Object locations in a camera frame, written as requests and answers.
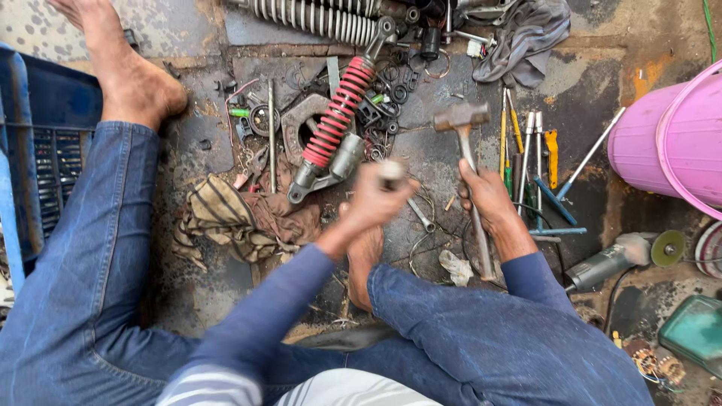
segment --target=red wire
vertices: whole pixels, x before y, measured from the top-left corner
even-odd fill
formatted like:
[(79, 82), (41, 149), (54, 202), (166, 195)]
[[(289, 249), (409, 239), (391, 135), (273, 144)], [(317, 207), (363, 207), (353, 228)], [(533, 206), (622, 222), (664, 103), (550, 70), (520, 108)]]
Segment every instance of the red wire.
[(230, 138), (230, 146), (233, 146), (233, 128), (230, 126), (230, 114), (228, 113), (228, 101), (238, 93), (242, 92), (245, 88), (247, 88), (249, 85), (252, 85), (253, 83), (256, 83), (257, 81), (261, 80), (260, 77), (257, 77), (250, 82), (247, 82), (245, 85), (241, 86), (240, 89), (233, 92), (232, 95), (228, 96), (228, 99), (226, 99), (225, 102), (225, 109), (226, 109), (226, 118), (228, 119), (228, 137)]

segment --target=pink bucket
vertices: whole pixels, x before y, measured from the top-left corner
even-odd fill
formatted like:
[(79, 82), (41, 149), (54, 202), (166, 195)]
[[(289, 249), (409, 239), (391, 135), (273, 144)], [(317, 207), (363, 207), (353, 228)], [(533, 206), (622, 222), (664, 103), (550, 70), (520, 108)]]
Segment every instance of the pink bucket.
[(609, 161), (628, 184), (681, 197), (718, 220), (722, 212), (722, 69), (637, 100), (612, 129)]

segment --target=pink bucket handle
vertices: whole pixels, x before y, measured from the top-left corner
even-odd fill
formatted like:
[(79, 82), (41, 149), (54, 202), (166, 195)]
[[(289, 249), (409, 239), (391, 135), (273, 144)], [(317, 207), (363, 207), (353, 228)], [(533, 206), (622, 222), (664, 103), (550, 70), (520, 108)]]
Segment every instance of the pink bucket handle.
[(702, 73), (697, 75), (697, 77), (695, 77), (689, 84), (687, 84), (687, 86), (684, 87), (684, 89), (682, 89), (681, 92), (679, 92), (679, 94), (675, 97), (672, 103), (670, 103), (667, 109), (664, 111), (664, 114), (662, 114), (662, 118), (657, 125), (656, 137), (659, 165), (661, 166), (662, 172), (664, 172), (664, 176), (667, 178), (667, 181), (672, 185), (674, 190), (676, 190), (677, 193), (679, 193), (682, 198), (684, 198), (684, 200), (687, 200), (687, 202), (690, 203), (692, 206), (698, 208), (701, 212), (717, 220), (722, 220), (722, 212), (713, 209), (708, 204), (699, 200), (694, 194), (690, 193), (690, 191), (687, 190), (684, 185), (682, 185), (682, 182), (679, 181), (677, 176), (674, 175), (674, 171), (669, 164), (669, 158), (667, 156), (667, 132), (669, 131), (669, 127), (672, 122), (672, 116), (674, 116), (674, 114), (677, 112), (677, 109), (682, 104), (684, 99), (704, 79), (707, 79), (708, 76), (711, 76), (720, 69), (722, 69), (722, 60), (717, 61), (716, 63), (712, 64), (712, 66), (703, 70)]

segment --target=blue crate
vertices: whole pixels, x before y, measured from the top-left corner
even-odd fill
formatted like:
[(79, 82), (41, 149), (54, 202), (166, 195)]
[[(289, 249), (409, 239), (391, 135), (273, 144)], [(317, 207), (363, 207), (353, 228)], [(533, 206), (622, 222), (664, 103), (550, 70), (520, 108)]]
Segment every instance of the blue crate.
[(0, 43), (0, 221), (16, 297), (63, 213), (102, 110), (95, 77)]

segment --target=man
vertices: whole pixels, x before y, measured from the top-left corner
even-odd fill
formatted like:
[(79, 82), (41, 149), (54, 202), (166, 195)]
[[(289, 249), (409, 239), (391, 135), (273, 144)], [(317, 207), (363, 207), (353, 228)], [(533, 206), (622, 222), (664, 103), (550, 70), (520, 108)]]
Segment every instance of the man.
[[(108, 0), (50, 3), (84, 31), (103, 121), (0, 332), (3, 405), (651, 405), (632, 361), (576, 316), (498, 176), (477, 175), (463, 160), (461, 176), (499, 251), (509, 295), (438, 287), (374, 266), (381, 225), (418, 184), (382, 192), (378, 168), (366, 165), (341, 220), (202, 342), (140, 329), (156, 131), (183, 110), (186, 94), (131, 50)], [(353, 353), (280, 344), (345, 254), (353, 303), (402, 337)]]

